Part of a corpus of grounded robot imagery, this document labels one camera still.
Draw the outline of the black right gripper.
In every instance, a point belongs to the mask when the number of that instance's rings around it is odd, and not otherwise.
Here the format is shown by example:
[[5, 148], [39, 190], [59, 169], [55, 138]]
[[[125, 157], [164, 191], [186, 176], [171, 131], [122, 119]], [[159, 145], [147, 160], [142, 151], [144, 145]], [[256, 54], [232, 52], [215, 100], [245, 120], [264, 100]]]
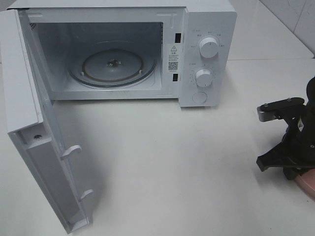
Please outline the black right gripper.
[[284, 146], [275, 146], [256, 160], [261, 171], [271, 167], [292, 168], [297, 165], [315, 167], [315, 104], [307, 103], [301, 112], [292, 118]]

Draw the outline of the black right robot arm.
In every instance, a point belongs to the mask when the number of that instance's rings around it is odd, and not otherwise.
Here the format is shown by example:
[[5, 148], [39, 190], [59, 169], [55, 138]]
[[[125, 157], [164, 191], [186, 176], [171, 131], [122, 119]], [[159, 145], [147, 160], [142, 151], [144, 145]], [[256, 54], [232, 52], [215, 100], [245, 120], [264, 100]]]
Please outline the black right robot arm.
[[315, 167], [315, 79], [306, 87], [308, 102], [291, 97], [257, 107], [261, 122], [283, 119], [288, 127], [282, 141], [257, 158], [261, 171], [271, 167], [309, 170]]

